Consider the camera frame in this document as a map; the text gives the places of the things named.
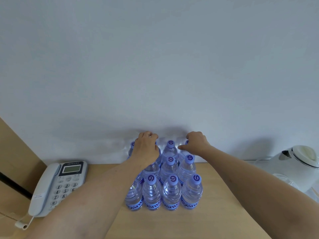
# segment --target white electric kettle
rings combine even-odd
[[[296,145],[278,153],[264,169],[277,177],[288,177],[302,192],[306,192],[319,180],[319,158],[308,146]]]

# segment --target telephone handset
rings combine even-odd
[[[49,214],[85,180],[85,161],[53,163],[42,174],[31,199],[29,215],[43,217]]]

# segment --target white wall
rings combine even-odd
[[[0,0],[0,116],[47,164],[138,132],[319,151],[318,0]]]

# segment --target water bottle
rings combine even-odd
[[[146,177],[143,185],[144,202],[151,211],[157,210],[162,201],[162,186],[154,175]]]
[[[134,144],[135,144],[135,141],[131,142],[131,148],[130,148],[130,150],[129,150],[129,157],[131,157],[131,156],[132,156],[132,152],[133,152]]]
[[[144,178],[143,178],[143,171],[141,171],[138,176],[136,177],[136,180],[142,185],[144,183]]]
[[[188,154],[184,161],[182,161],[180,166],[178,167],[178,180],[179,182],[181,182],[182,186],[186,182],[186,180],[192,176],[192,174],[196,173],[194,160],[195,159],[193,155]]]
[[[165,160],[165,158],[168,157],[173,157],[175,159],[175,163],[178,163],[178,151],[177,148],[175,147],[175,142],[173,140],[169,140],[167,142],[166,147],[163,150],[163,155],[164,157],[163,160]]]
[[[194,209],[202,194],[202,178],[198,174],[193,174],[184,184],[181,189],[181,202],[186,209]]]
[[[173,157],[168,157],[160,170],[159,181],[163,185],[171,174],[177,174],[178,165]]]
[[[165,181],[163,185],[162,201],[168,210],[176,210],[181,201],[181,183],[175,174]]]
[[[160,179],[160,167],[157,162],[154,162],[143,170],[144,181],[146,180],[146,177],[151,174],[153,174],[157,179]]]
[[[187,152],[186,150],[181,150],[181,152],[178,154],[178,166],[181,164],[181,162],[185,159],[185,157],[190,154],[189,152]]]
[[[158,164],[160,168],[162,167],[162,153],[160,151],[160,148],[159,148],[159,157],[156,159],[155,162]]]
[[[131,211],[137,211],[142,207],[143,200],[142,186],[137,180],[134,180],[125,197],[125,204]]]

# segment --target forearm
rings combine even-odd
[[[273,238],[318,236],[315,201],[275,176],[214,147],[201,157],[218,172],[253,219]]]
[[[135,177],[143,169],[131,157],[71,193],[28,237],[103,239]]]

